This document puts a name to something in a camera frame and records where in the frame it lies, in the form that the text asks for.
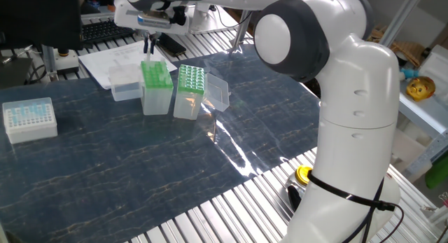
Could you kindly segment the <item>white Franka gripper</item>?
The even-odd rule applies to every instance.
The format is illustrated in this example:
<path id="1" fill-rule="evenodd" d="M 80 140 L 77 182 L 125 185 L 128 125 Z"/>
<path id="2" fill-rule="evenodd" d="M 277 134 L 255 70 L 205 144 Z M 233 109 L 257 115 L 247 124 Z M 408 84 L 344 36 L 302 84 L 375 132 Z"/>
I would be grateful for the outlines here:
<path id="1" fill-rule="evenodd" d="M 114 22 L 120 27 L 146 30 L 150 34 L 150 54 L 154 53 L 158 40 L 156 32 L 185 35 L 189 32 L 188 2 L 175 1 L 166 9 L 166 3 L 155 2 L 150 9 L 138 11 L 128 0 L 114 0 Z M 148 37 L 143 39 L 143 53 L 148 53 Z"/>

